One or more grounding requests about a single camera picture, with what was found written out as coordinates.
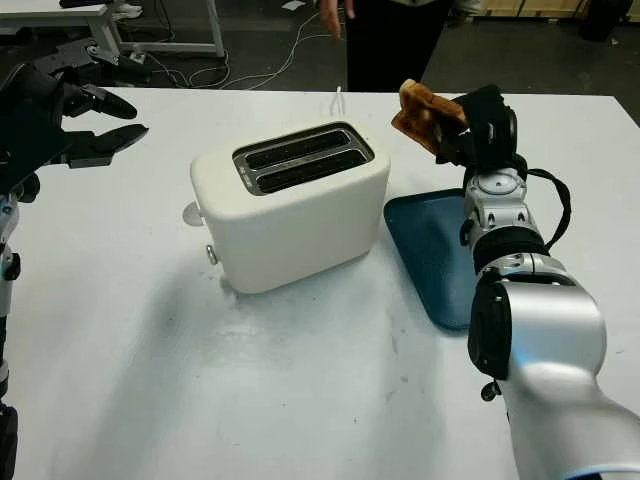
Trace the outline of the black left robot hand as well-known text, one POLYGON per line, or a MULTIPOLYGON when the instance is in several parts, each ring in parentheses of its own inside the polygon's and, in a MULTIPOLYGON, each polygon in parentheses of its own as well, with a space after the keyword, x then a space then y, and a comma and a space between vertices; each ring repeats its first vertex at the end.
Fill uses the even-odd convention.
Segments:
POLYGON ((109 54, 95 45, 84 58, 44 57, 16 65, 1 81, 1 197, 31 203, 39 193, 37 171, 48 165, 71 169, 103 167, 141 140, 148 128, 129 124, 103 134, 66 131, 65 117, 95 112, 133 120, 138 111, 128 101, 97 85, 104 78, 124 82, 147 80, 140 64, 109 54))

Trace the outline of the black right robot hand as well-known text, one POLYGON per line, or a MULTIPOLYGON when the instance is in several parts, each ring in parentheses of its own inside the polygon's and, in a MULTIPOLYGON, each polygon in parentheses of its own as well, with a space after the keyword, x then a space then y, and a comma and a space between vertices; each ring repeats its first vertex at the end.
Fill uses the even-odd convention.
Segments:
POLYGON ((466 125, 440 115, 436 163, 463 166, 468 175, 511 168, 526 178, 526 161, 516 153, 517 117, 500 89, 490 84, 453 102, 462 108, 466 125))

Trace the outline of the person right hand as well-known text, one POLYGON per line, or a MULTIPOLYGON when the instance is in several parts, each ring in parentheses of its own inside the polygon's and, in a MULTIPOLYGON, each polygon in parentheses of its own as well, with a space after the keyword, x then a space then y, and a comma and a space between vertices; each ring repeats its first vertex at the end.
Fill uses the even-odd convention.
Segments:
POLYGON ((356 18, 355 1, 319 0, 317 9, 319 17, 329 34, 336 39, 345 40, 348 27, 356 18), (340 20, 339 5, 342 5, 344 10, 344 21, 340 20))

